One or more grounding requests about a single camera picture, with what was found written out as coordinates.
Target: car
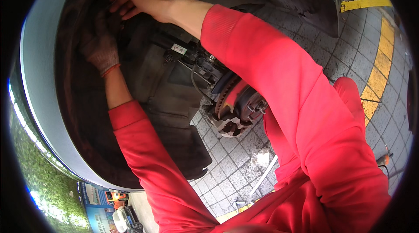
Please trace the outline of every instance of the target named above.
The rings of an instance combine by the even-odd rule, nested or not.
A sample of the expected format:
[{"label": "car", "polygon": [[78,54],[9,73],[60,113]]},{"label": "car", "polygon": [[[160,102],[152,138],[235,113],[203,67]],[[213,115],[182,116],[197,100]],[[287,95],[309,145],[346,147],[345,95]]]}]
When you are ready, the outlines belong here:
[{"label": "car", "polygon": [[128,194],[126,193],[115,193],[115,192],[106,192],[106,200],[108,204],[113,206],[114,209],[125,206],[128,204]]},{"label": "car", "polygon": [[118,208],[112,215],[115,226],[120,233],[143,233],[143,225],[134,215],[130,206]]}]

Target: car body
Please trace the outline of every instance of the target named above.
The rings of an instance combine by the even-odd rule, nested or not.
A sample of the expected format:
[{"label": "car body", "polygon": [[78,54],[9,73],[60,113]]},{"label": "car body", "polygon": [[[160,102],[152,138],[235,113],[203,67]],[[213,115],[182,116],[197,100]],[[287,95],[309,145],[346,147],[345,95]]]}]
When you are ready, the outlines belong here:
[{"label": "car body", "polygon": [[126,206],[128,204],[128,194],[126,193],[115,193],[107,191],[105,194],[108,204],[113,206],[114,209],[118,209],[119,207]]}]

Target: barcode sticker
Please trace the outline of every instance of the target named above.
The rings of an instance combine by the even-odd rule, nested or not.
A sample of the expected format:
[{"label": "barcode sticker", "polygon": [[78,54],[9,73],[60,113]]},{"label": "barcode sticker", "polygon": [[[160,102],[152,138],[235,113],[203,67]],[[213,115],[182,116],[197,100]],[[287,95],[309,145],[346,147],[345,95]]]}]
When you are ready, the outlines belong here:
[{"label": "barcode sticker", "polygon": [[178,44],[173,44],[172,48],[173,51],[176,51],[182,55],[184,55],[186,53],[186,48],[185,47],[181,47]]}]

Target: ground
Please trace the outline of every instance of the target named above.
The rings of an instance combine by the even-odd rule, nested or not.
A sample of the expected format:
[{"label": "ground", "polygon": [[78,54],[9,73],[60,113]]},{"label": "ground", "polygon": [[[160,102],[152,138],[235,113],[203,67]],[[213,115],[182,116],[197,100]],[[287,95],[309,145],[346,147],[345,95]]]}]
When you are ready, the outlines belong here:
[{"label": "ground", "polygon": [[[303,47],[323,67],[330,84],[347,76],[356,82],[361,98],[379,102],[363,101],[366,141],[376,159],[388,150],[394,154],[387,165],[389,194],[393,195],[402,179],[413,138],[408,130],[406,110],[408,71],[413,63],[406,39],[391,18],[383,16],[379,8],[345,12],[339,15],[340,32],[335,39],[286,10],[267,6],[256,15]],[[191,185],[220,221],[235,214],[232,201],[256,200],[274,189],[273,171],[279,167],[278,163],[256,193],[249,196],[264,172],[263,167],[252,167],[250,149],[271,149],[261,119],[238,138],[219,135],[199,111],[191,124],[196,125],[212,157],[207,175],[192,181]]]}]

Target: metal rod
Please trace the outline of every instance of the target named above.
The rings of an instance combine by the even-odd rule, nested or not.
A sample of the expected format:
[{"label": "metal rod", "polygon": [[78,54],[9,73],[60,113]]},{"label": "metal rod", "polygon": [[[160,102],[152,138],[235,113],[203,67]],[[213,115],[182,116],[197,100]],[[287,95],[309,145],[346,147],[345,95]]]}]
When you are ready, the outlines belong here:
[{"label": "metal rod", "polygon": [[275,162],[278,160],[278,156],[275,155],[274,159],[272,159],[272,161],[269,163],[268,168],[265,170],[265,172],[263,173],[263,175],[261,176],[261,178],[259,179],[258,183],[256,183],[256,185],[252,188],[252,190],[250,190],[249,196],[253,195],[256,190],[258,189],[258,187],[262,184],[262,182],[265,180],[266,176],[268,175],[268,173],[271,171],[271,169],[274,167]]},{"label": "metal rod", "polygon": [[[182,65],[184,65],[187,69],[192,71],[192,68],[188,67],[185,63],[183,63],[182,61],[178,60],[179,63],[181,63]],[[207,82],[209,85],[212,85],[212,83],[208,80],[206,80],[202,75],[198,74],[197,72],[194,72],[198,77],[200,77],[202,80],[204,80],[205,82]]]},{"label": "metal rod", "polygon": [[194,67],[192,68],[191,71],[191,81],[192,84],[194,85],[195,89],[201,94],[203,95],[204,98],[206,98],[212,105],[215,105],[215,101],[212,100],[209,96],[207,96],[207,94],[205,94],[204,92],[202,92],[201,89],[199,89],[199,87],[196,85],[195,80],[194,80],[194,73],[195,73],[195,69],[196,69],[196,65],[194,65]]}]

